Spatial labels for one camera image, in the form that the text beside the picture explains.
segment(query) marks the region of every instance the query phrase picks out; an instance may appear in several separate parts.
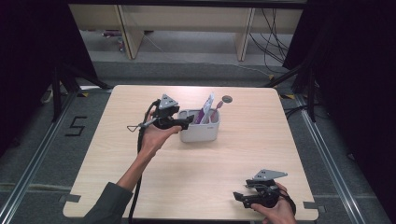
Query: cable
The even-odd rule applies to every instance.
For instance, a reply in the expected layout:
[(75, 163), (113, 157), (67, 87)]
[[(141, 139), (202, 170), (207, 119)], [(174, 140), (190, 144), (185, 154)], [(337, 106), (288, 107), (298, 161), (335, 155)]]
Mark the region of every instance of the cable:
[[(156, 104), (158, 104), (158, 101), (153, 102), (150, 107), (148, 108), (148, 111), (145, 114), (145, 118), (143, 119), (143, 123), (146, 123), (149, 117), (149, 113), (151, 111), (151, 108), (154, 107)], [(146, 128), (140, 127), (139, 130), (139, 135), (137, 138), (137, 154), (139, 154), (140, 150), (142, 149), (142, 142), (143, 142), (143, 136), (145, 134)], [(139, 192), (140, 192), (140, 186), (142, 185), (142, 175), (140, 176), (139, 180), (136, 183), (136, 187), (134, 189), (134, 199), (132, 201), (131, 209), (129, 211), (129, 216), (128, 216), (128, 223), (132, 224), (132, 218), (134, 216), (134, 209), (136, 208), (136, 203), (137, 203), (137, 198), (139, 197)]]
[(297, 106), (297, 107), (295, 107), (295, 108), (287, 108), (287, 109), (284, 109), (284, 110), (289, 110), (288, 112), (285, 113), (286, 119), (289, 119), (290, 116), (291, 116), (292, 114), (294, 114), (295, 112), (297, 112), (297, 111), (299, 111), (299, 110), (306, 109), (307, 107), (308, 107), (308, 105), (300, 105), (300, 106)]

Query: hand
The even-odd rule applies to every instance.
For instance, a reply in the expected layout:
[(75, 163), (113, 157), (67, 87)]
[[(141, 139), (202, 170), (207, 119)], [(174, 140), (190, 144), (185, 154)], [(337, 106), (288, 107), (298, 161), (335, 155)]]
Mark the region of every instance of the hand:
[[(151, 119), (152, 113), (153, 111), (150, 112), (148, 119)], [(162, 130), (150, 124), (143, 135), (142, 148), (139, 154), (137, 154), (132, 165), (117, 182), (117, 185), (130, 191), (134, 190), (138, 179), (143, 174), (151, 159), (155, 156), (155, 153), (163, 146), (169, 136), (179, 131), (181, 131), (180, 126)]]
[[(288, 195), (288, 190), (283, 185), (279, 183), (276, 184), (281, 189), (282, 194)], [(251, 208), (265, 215), (262, 224), (267, 224), (269, 221), (273, 224), (297, 223), (290, 204), (282, 196), (279, 197), (277, 204), (273, 208), (267, 208), (258, 203), (253, 203)]]
[[(154, 111), (151, 111), (149, 113), (148, 121), (151, 119), (153, 112)], [(169, 129), (162, 130), (155, 127), (153, 124), (149, 125), (143, 135), (140, 153), (145, 153), (146, 155), (149, 155), (150, 158), (154, 157), (156, 152), (163, 146), (166, 139), (168, 139), (172, 134), (180, 131), (180, 126), (174, 126)]]

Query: gray sleeve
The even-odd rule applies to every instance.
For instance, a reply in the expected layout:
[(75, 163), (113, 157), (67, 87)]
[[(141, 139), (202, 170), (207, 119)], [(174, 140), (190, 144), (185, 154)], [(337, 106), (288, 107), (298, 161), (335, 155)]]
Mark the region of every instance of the gray sleeve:
[(81, 223), (121, 223), (132, 192), (116, 184), (107, 183), (96, 205), (85, 215)]

